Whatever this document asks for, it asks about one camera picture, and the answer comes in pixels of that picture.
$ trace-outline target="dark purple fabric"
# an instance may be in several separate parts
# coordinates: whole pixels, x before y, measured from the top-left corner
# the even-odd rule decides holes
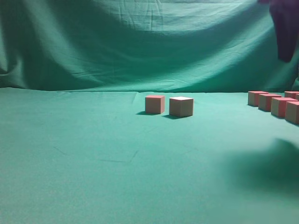
[[[270,3],[270,13],[274,22],[278,58],[290,62],[293,58],[299,33],[299,0],[258,0]]]

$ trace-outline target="red-topped block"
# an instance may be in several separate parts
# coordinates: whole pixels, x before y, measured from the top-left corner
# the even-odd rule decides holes
[[[271,103],[271,114],[279,118],[284,118],[286,103],[289,101],[297,101],[297,100],[293,98],[273,97]]]
[[[263,111],[270,112],[271,111],[271,104],[272,98],[274,97],[281,97],[278,94],[259,94],[259,103],[258,108]]]
[[[145,98],[145,112],[160,114],[165,111],[165,96],[149,95]]]
[[[266,94],[264,91],[249,91],[248,92],[248,105],[258,106],[259,94]]]
[[[299,94],[299,91],[285,91],[285,97],[296,98],[296,94]]]
[[[285,119],[291,123],[299,124],[299,101],[286,103]]]

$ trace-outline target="table surface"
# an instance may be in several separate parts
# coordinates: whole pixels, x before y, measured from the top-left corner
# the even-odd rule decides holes
[[[0,223],[298,224],[298,126],[247,93],[147,95],[0,89]]]

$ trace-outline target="wooden block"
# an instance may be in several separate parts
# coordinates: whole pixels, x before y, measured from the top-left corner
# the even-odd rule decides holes
[[[299,94],[299,91],[285,91],[285,97],[296,99],[296,94]]]
[[[290,101],[286,103],[285,120],[299,124],[299,101]]]
[[[264,91],[249,91],[248,92],[248,105],[258,106],[259,94],[266,94]]]
[[[171,97],[169,99],[169,114],[177,117],[192,116],[193,105],[193,98]]]
[[[161,114],[165,111],[165,96],[149,95],[145,98],[145,112]]]
[[[271,103],[271,114],[279,118],[284,118],[286,103],[289,101],[297,101],[297,100],[293,98],[273,97]]]
[[[258,108],[263,111],[270,112],[271,111],[271,103],[272,103],[272,98],[274,97],[281,97],[278,94],[259,94],[259,103],[258,103]]]

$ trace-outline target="block's red top face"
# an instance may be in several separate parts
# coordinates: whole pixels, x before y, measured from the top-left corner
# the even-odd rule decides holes
[[[299,105],[299,101],[289,101],[287,102],[288,104],[294,104],[294,105]]]
[[[275,97],[274,99],[280,100],[280,101],[297,101],[296,99],[289,98],[289,97]]]
[[[163,98],[164,96],[148,95],[146,98]]]
[[[264,91],[249,91],[249,92],[252,92],[252,93],[268,93],[268,92],[264,92]]]
[[[278,95],[278,94],[270,94],[270,93],[268,93],[268,94],[260,94],[261,96],[266,96],[266,97],[281,97],[280,95]]]

